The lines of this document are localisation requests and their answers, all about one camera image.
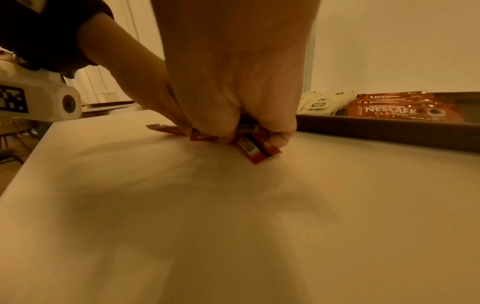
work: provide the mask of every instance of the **black chair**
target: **black chair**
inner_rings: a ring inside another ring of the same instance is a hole
[[[0,164],[8,163],[11,161],[17,161],[22,165],[24,164],[24,161],[15,154],[14,150],[0,150]]]

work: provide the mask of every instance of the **stack of packets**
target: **stack of packets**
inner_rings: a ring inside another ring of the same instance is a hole
[[[347,107],[347,116],[463,123],[458,105],[426,91],[360,94]]]
[[[300,100],[297,114],[313,116],[335,115],[347,107],[357,97],[354,91],[337,93],[304,93]]]
[[[147,125],[146,127],[150,130],[185,136],[185,133],[177,126]],[[239,148],[250,162],[255,165],[266,159],[277,157],[282,153],[279,148],[267,141],[270,131],[257,122],[241,121],[236,132],[237,135],[232,144]],[[216,140],[218,140],[218,137],[204,134],[197,129],[193,129],[190,136],[190,141]]]

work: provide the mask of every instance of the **black sleeve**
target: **black sleeve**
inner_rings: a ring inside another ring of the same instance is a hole
[[[0,47],[40,68],[74,72],[89,61],[76,43],[78,27],[112,11],[102,0],[0,0]]]

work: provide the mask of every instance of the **background table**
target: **background table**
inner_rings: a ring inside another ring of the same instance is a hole
[[[479,303],[480,157],[298,133],[279,159],[55,123],[0,199],[0,302]]]

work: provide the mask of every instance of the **tabletop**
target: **tabletop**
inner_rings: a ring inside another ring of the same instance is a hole
[[[480,302],[480,156],[299,132],[254,166],[155,123],[53,124],[0,198],[2,304]]]

